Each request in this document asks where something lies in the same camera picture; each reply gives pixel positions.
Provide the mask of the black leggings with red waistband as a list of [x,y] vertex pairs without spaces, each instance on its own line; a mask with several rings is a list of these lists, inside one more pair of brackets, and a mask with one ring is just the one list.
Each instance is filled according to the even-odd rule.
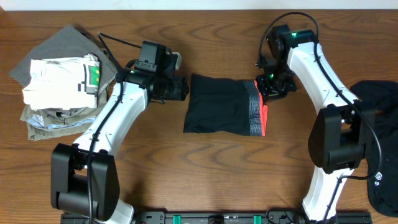
[[265,136],[267,112],[258,81],[194,74],[183,131]]

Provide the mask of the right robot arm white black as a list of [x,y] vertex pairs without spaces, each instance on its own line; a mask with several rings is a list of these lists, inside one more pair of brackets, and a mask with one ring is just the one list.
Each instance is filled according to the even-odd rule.
[[272,58],[259,57],[264,74],[257,78],[263,101],[295,91],[298,78],[309,95],[317,118],[308,139],[315,165],[308,193],[298,212],[279,212],[286,223],[372,223],[368,212],[338,212],[344,184],[377,140],[375,111],[340,81],[325,58],[316,30],[290,30],[287,24],[269,27],[263,35]]

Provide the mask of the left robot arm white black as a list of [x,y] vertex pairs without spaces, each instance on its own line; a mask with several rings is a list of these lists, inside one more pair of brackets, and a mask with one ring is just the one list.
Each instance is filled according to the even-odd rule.
[[134,207],[120,198],[116,156],[137,117],[155,100],[183,101],[184,77],[132,71],[117,82],[94,123],[73,144],[58,144],[51,158],[51,205],[61,223],[132,223]]

